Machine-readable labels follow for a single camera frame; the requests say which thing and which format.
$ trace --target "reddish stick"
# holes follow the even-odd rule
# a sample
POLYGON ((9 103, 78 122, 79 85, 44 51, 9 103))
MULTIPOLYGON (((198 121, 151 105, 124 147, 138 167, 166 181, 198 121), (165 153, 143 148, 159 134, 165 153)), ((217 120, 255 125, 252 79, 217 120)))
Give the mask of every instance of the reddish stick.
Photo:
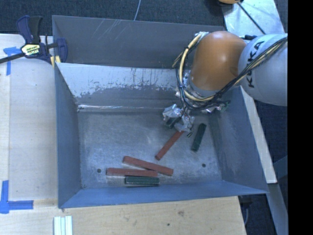
POLYGON ((176 131, 174 135, 166 142, 166 144, 160 149, 160 151, 156 154, 155 158, 160 160, 166 152, 173 146, 173 144, 180 138, 180 136, 184 133, 184 131, 176 131))
POLYGON ((125 156, 123 159, 123 163, 128 164, 128 165, 133 165, 133 166, 138 166, 140 168, 145 168, 148 170, 155 170, 161 174, 167 175, 167 176, 172 176, 174 170, 165 166, 161 166, 158 164, 154 164, 151 162, 147 162, 144 160, 132 158, 129 156, 125 156))
POLYGON ((107 168, 108 176, 139 176, 139 177, 157 177, 157 171, 126 169, 126 168, 107 168))

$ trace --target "kuka logo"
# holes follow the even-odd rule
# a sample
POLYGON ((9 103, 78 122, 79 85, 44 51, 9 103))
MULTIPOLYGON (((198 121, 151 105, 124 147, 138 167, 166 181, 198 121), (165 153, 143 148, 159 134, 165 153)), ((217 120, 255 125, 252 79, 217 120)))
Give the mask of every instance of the kuka logo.
MULTIPOLYGON (((254 48, 255 48, 255 52, 252 52, 250 51, 250 58, 248 58, 247 60, 247 65, 249 65, 249 63, 251 63, 253 60, 254 60, 254 56, 256 55, 256 53, 258 52, 258 49, 260 48, 260 45, 264 43, 264 41, 261 41, 261 42, 257 42, 255 45, 254 45, 254 48)), ((248 86, 251 87, 251 88, 254 88, 254 85, 252 84, 252 71, 250 70, 247 75, 246 75, 246 80, 248 81, 248 86)))

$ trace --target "blue tape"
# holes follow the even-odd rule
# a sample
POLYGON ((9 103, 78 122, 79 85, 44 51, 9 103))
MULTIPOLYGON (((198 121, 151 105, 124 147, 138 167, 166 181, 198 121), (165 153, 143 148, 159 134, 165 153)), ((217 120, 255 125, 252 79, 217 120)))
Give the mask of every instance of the blue tape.
POLYGON ((9 196, 9 181, 2 182, 1 199, 0 199, 0 213, 8 214, 13 210, 32 210, 34 201, 8 201, 9 196))
MULTIPOLYGON (((8 56, 19 54, 22 52, 19 48, 16 47, 4 48, 3 51, 8 56)), ((6 64, 6 75, 8 76, 10 74, 11 74, 11 61, 8 61, 6 64)))

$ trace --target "bin floor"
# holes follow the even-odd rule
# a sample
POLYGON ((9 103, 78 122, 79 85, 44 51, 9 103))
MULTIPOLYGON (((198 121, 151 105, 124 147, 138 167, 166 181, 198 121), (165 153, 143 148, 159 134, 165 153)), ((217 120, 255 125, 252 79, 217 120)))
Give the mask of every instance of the bin floor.
POLYGON ((191 150, 198 125, 209 124, 209 116, 194 116, 193 134, 184 133, 158 161, 155 155, 176 132, 164 125, 162 112, 79 112, 82 188, 124 186, 124 177, 106 176, 108 167, 136 168, 123 164, 124 156, 172 168, 172 176, 159 174, 160 184, 221 180, 210 128, 198 152, 191 150))

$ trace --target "black carpet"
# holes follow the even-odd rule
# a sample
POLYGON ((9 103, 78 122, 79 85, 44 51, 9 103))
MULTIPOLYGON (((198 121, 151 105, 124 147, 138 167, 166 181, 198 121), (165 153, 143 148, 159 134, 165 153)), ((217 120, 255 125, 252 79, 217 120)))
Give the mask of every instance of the black carpet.
MULTIPOLYGON (((288 33, 288 0, 274 0, 288 33)), ((139 0, 0 0, 0 33, 17 33, 24 15, 42 16, 41 35, 52 35, 52 15, 133 20, 139 0)), ((139 21, 223 26, 222 8, 215 0, 141 0, 139 21)), ((287 108, 256 101, 273 162, 287 155, 287 108)), ((288 208, 288 177, 279 180, 288 208)), ((265 195, 251 197, 248 235, 275 235, 265 195)))

